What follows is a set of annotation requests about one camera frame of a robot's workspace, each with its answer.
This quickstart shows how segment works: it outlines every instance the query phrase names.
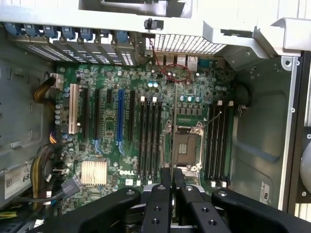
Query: ram slot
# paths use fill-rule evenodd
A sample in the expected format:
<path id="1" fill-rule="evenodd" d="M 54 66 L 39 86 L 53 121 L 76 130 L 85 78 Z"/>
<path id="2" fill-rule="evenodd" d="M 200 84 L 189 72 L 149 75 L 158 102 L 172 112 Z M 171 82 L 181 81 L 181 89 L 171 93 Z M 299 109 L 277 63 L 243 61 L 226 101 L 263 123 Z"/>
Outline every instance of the ram slot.
<path id="1" fill-rule="evenodd" d="M 224 151 L 224 135 L 225 135 L 225 108 L 222 107 L 220 108 L 220 111 L 222 113 L 219 115 L 219 134 L 218 134 L 218 140 L 217 140 L 217 163 L 216 163 L 216 180 L 220 180 L 222 175 L 221 175 L 221 170 L 222 170 L 222 159 L 223 159 L 223 151 Z"/>
<path id="2" fill-rule="evenodd" d="M 140 132 L 139 132 L 139 151 L 138 151 L 138 174 L 141 179 L 143 179 L 143 165 L 144 161 L 144 151 L 143 151 L 143 142 L 144 142 L 144 130 L 145 130 L 145 101 L 140 102 Z"/>
<path id="3" fill-rule="evenodd" d="M 85 88 L 83 90 L 83 138 L 88 138 L 88 132 L 89 132 L 89 94 L 88 94 L 88 89 Z"/>
<path id="4" fill-rule="evenodd" d="M 222 179 L 225 178 L 225 158 L 226 158 L 226 150 L 227 150 L 227 137 L 228 137 L 228 126 L 229 126 L 229 114 L 230 110 L 225 108 L 225 115 L 224 115 L 224 138 L 223 138 L 223 155 L 221 161 L 221 177 Z"/>
<path id="5" fill-rule="evenodd" d="M 206 150 L 206 178 L 211 178 L 211 171 L 212 171 L 212 147 L 213 147 L 213 132 L 215 128 L 215 122 L 212 119 L 215 116 L 215 108 L 213 106 L 209 107 L 208 111 L 208 122 L 209 125 L 207 126 L 207 150 Z"/>
<path id="6" fill-rule="evenodd" d="M 150 161 L 150 155 L 149 155 L 149 148 L 148 148 L 148 144 L 149 144 L 149 128 L 150 128 L 150 101 L 147 101 L 147 107 L 146 107 L 146 127 L 145 127 L 145 164 L 144 164 L 144 177 L 146 180 L 148 180 L 148 164 Z"/>
<path id="7" fill-rule="evenodd" d="M 99 127 L 100 127 L 100 110 L 101 110 L 101 91 L 100 89 L 95 89 L 95 100 L 94 100 L 94 129 L 93 138 L 99 139 Z"/>
<path id="8" fill-rule="evenodd" d="M 124 90 L 118 91 L 118 121 L 117 121 L 117 143 L 123 140 L 123 115 L 124 115 Z"/>
<path id="9" fill-rule="evenodd" d="M 78 133 L 79 85 L 70 84 L 69 98 L 69 134 Z"/>
<path id="10" fill-rule="evenodd" d="M 130 116 L 128 128 L 128 140 L 133 141 L 134 137 L 134 116 L 135 116 L 135 91 L 130 92 Z"/>
<path id="11" fill-rule="evenodd" d="M 157 116 L 156 116 L 156 135 L 155 135 L 155 156 L 154 156 L 154 164 L 155 164 L 155 179 L 157 178 L 158 165 L 159 165 L 159 155 L 160 155 L 160 137 L 161 137 L 161 116 L 162 116 L 162 102 L 158 102 L 157 104 Z"/>
<path id="12" fill-rule="evenodd" d="M 156 103 L 152 103 L 151 130 L 150 130 L 150 156 L 149 156 L 149 177 L 154 181 L 155 175 L 155 128 L 156 128 Z"/>
<path id="13" fill-rule="evenodd" d="M 216 108 L 216 116 L 219 114 L 220 108 Z M 218 140 L 219 140 L 219 128 L 220 128 L 220 121 L 219 117 L 214 118 L 215 122 L 215 130 L 213 132 L 213 146 L 212 146 L 212 178 L 215 179 L 216 177 L 216 167 L 217 167 L 217 153 L 218 153 Z"/>

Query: black ram slot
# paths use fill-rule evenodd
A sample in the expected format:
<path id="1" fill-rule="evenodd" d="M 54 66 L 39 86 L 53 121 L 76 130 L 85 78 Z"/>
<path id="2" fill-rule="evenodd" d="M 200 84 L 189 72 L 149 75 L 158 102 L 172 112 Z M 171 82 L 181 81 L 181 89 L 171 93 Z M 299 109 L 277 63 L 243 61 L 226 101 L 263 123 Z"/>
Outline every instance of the black ram slot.
<path id="1" fill-rule="evenodd" d="M 135 91 L 130 92 L 130 116 L 128 128 L 128 140 L 133 141 L 134 137 L 134 113 L 135 113 Z"/>
<path id="2" fill-rule="evenodd" d="M 112 89 L 107 90 L 106 103 L 112 103 Z"/>
<path id="3" fill-rule="evenodd" d="M 209 125 L 207 126 L 207 151 L 206 151 L 206 178 L 210 179 L 211 178 L 211 171 L 212 171 L 212 147 L 213 147 L 213 132 L 214 132 L 214 127 L 215 127 L 215 122 L 211 121 L 215 117 L 215 108 L 213 106 L 209 107 L 209 112 L 208 112 L 208 122 Z"/>
<path id="4" fill-rule="evenodd" d="M 141 179 L 143 179 L 143 164 L 144 162 L 144 153 L 143 153 L 143 141 L 144 141 L 144 116 L 145 116 L 145 102 L 140 103 L 140 132 L 139 132 L 139 151 L 138 151 L 138 174 Z"/>
<path id="5" fill-rule="evenodd" d="M 229 113 L 230 110 L 227 108 L 225 110 L 225 131 L 224 131 L 224 139 L 223 139 L 223 159 L 221 165 L 221 176 L 224 179 L 227 174 L 225 174 L 225 157 L 227 150 L 227 137 L 228 137 L 228 126 L 229 126 Z"/>
<path id="6" fill-rule="evenodd" d="M 155 128 L 156 128 L 156 104 L 152 104 L 151 113 L 151 130 L 150 130 L 150 166 L 149 166 L 149 176 L 154 180 L 155 176 Z"/>
<path id="7" fill-rule="evenodd" d="M 149 161 L 150 161 L 150 155 L 149 155 L 149 128 L 150 128 L 150 101 L 147 101 L 147 107 L 146 107 L 146 127 L 145 127 L 145 164 L 144 164 L 144 177 L 145 180 L 148 181 L 148 170 L 149 170 Z"/>
<path id="8" fill-rule="evenodd" d="M 82 124 L 83 124 L 83 138 L 88 138 L 89 133 L 89 95 L 88 89 L 83 89 L 83 106 L 82 106 Z"/>
<path id="9" fill-rule="evenodd" d="M 95 89 L 95 100 L 94 100 L 94 131 L 93 138 L 99 139 L 99 127 L 100 127 L 100 89 Z"/>
<path id="10" fill-rule="evenodd" d="M 156 135 L 155 135 L 155 179 L 157 178 L 159 155 L 160 155 L 160 137 L 161 137 L 161 115 L 162 115 L 162 102 L 158 102 L 157 117 L 156 117 Z"/>
<path id="11" fill-rule="evenodd" d="M 216 177 L 216 166 L 217 166 L 217 153 L 218 153 L 218 140 L 219 140 L 219 127 L 220 127 L 220 121 L 219 121 L 219 117 L 216 118 L 216 116 L 219 114 L 220 108 L 216 108 L 216 113 L 215 113 L 215 118 L 214 118 L 214 122 L 215 122 L 215 130 L 213 132 L 213 151 L 212 151 L 212 178 L 215 179 Z"/>
<path id="12" fill-rule="evenodd" d="M 221 166 L 222 166 L 222 159 L 223 159 L 223 142 L 224 142 L 224 132 L 225 132 L 225 108 L 221 107 L 220 111 L 222 113 L 219 115 L 219 134 L 218 134 L 218 140 L 217 140 L 217 163 L 216 163 L 216 175 L 215 178 L 216 180 L 220 180 L 221 176 Z"/>

